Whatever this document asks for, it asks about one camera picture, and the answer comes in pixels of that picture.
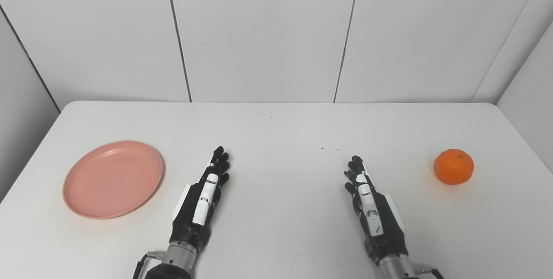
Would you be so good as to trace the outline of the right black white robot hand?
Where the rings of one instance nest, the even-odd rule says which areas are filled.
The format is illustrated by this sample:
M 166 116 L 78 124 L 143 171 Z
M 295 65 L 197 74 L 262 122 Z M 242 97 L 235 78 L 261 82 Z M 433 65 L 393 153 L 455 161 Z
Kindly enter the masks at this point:
M 379 266 L 388 256 L 408 256 L 403 229 L 386 196 L 376 189 L 365 170 L 363 159 L 352 156 L 344 175 L 348 178 L 344 187 L 352 197 L 354 212 L 365 234 L 365 250 L 369 258 Z

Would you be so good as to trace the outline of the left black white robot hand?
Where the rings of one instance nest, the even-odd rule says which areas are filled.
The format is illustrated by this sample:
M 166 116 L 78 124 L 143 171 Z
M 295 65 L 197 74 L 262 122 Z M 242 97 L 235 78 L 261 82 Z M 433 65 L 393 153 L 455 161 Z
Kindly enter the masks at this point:
M 211 218 L 219 204 L 222 187 L 229 180 L 229 167 L 229 153 L 219 146 L 200 180 L 188 189 L 172 222 L 170 242 L 186 242 L 198 251 L 205 248 L 212 234 Z

